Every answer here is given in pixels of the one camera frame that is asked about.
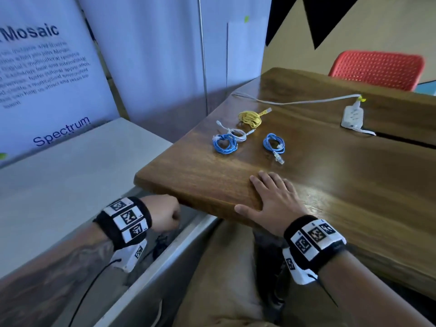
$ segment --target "black wristband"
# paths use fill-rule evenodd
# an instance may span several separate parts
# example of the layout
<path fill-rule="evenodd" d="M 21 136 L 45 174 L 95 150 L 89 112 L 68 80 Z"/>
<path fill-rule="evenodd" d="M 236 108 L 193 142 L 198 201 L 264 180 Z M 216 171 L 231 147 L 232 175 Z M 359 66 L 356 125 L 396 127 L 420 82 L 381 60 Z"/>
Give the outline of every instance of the black wristband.
<path fill-rule="evenodd" d="M 152 226 L 149 210 L 139 198 L 135 197 L 112 202 L 97 215 L 93 222 L 98 224 L 112 241 L 114 251 L 142 242 L 146 237 L 146 230 Z"/>
<path fill-rule="evenodd" d="M 321 249 L 317 242 L 314 241 L 314 239 L 308 235 L 307 232 L 305 232 L 302 228 L 309 223 L 313 222 L 314 220 L 318 220 L 318 218 L 312 216 L 312 215 L 305 215 L 302 216 L 296 220 L 294 220 L 291 225 L 286 229 L 284 233 L 284 238 L 289 244 L 289 250 L 292 255 L 292 257 L 295 260 L 295 263 L 302 269 L 310 269 L 315 274 L 318 274 L 319 270 L 327 264 L 333 257 L 335 257 L 337 254 L 341 253 L 346 249 L 345 243 L 342 240 L 337 240 L 333 243 L 331 243 L 328 247 L 325 247 L 324 249 Z M 326 221 L 322 220 L 320 223 L 324 223 L 321 225 L 323 227 L 327 224 Z M 326 228 L 329 232 L 327 236 L 330 234 L 336 233 L 336 236 L 343 238 L 339 233 L 337 233 L 336 230 L 334 230 L 330 225 L 328 225 L 328 228 Z M 326 229 L 323 228 L 323 231 L 321 231 L 319 228 L 317 231 L 319 232 L 325 232 Z M 306 240 L 306 246 L 308 247 L 314 247 L 318 253 L 309 261 L 305 255 L 302 253 L 301 249 L 299 249 L 294 242 L 292 242 L 291 237 L 293 237 L 296 233 L 299 233 L 300 236 L 304 237 L 304 240 Z"/>

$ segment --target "chair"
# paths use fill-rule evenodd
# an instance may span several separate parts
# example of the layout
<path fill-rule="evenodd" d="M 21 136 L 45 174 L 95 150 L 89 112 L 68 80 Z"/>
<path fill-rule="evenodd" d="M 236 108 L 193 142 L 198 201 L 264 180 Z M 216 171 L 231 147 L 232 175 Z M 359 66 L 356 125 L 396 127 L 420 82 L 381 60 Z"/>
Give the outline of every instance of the chair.
<path fill-rule="evenodd" d="M 339 54 L 329 76 L 413 91 L 424 65 L 421 55 L 347 50 Z"/>

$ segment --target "white table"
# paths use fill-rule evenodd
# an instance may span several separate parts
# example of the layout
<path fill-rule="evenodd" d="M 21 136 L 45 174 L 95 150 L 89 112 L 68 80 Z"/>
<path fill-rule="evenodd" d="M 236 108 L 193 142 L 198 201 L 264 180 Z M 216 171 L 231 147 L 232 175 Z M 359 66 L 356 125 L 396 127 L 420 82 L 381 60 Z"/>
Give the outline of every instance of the white table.
<path fill-rule="evenodd" d="M 134 188 L 171 145 L 122 118 L 0 170 L 0 278 Z"/>

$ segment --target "hand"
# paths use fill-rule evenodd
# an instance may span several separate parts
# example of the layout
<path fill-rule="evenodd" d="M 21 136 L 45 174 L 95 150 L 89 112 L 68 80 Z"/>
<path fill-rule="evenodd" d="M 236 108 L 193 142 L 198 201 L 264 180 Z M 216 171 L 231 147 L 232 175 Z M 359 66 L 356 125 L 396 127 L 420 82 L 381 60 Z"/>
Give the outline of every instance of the hand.
<path fill-rule="evenodd" d="M 156 232 L 171 231 L 179 227 L 180 204 L 170 195 L 151 195 L 141 198 L 151 214 L 151 229 Z"/>
<path fill-rule="evenodd" d="M 297 218 L 309 214 L 298 198 L 294 186 L 288 180 L 282 180 L 276 173 L 259 171 L 260 181 L 250 176 L 257 192 L 262 198 L 262 211 L 238 204 L 235 211 L 264 227 L 274 235 L 283 236 L 288 226 Z"/>

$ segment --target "beige wall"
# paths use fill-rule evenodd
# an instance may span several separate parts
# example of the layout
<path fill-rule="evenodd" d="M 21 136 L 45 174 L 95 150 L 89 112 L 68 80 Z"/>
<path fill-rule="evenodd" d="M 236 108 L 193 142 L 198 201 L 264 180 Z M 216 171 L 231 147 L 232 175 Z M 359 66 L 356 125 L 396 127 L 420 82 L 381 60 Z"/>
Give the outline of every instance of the beige wall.
<path fill-rule="evenodd" d="M 265 48 L 262 72 L 285 67 L 328 74 L 349 49 L 421 54 L 421 82 L 436 79 L 436 0 L 358 0 L 314 50 L 302 0 L 297 0 Z"/>

